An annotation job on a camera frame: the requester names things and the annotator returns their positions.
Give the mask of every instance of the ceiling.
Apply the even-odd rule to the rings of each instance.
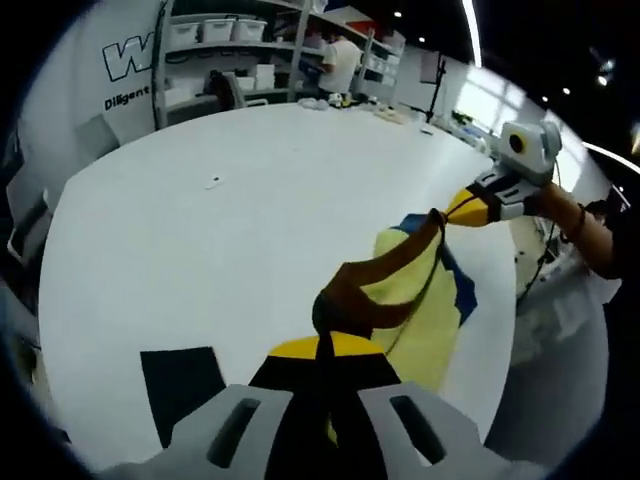
[[[463,62],[473,60],[462,0],[344,3],[398,30],[411,45],[442,51]],[[640,2],[473,0],[473,4],[484,67],[520,85],[541,107],[545,107],[542,96],[548,97],[548,108],[583,139],[634,160],[630,132],[633,122],[640,120]],[[402,18],[393,16],[396,10]],[[419,43],[419,37],[425,43]],[[601,62],[609,58],[616,61],[614,77],[602,88],[596,77]],[[562,93],[564,87],[571,95]],[[598,160],[608,168],[608,159]],[[622,173],[629,176],[627,170]],[[620,172],[611,174],[618,177]]]

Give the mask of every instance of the black mat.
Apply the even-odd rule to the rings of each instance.
[[[153,420],[163,448],[173,426],[225,388],[211,347],[140,352]]]

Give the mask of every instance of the round table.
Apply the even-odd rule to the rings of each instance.
[[[159,452],[141,351],[212,346],[227,384],[249,382],[271,348],[314,334],[313,300],[343,262],[490,166],[438,130],[289,104],[189,121],[75,175],[40,287],[47,375],[75,450],[94,468]],[[506,223],[447,232],[478,307],[440,394],[484,440],[509,368],[514,246]]]

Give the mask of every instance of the bracelet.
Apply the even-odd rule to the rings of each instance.
[[[580,207],[580,219],[578,220],[578,224],[573,227],[571,232],[565,235],[564,238],[561,238],[561,240],[565,243],[573,243],[578,239],[578,236],[580,235],[580,232],[582,232],[584,224],[587,220],[587,210],[584,208],[584,205],[579,203],[578,206]]]

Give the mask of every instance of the white shirt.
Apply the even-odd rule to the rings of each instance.
[[[344,38],[328,45],[322,63],[333,65],[333,72],[323,73],[318,86],[332,93],[347,93],[361,55],[360,49]]]

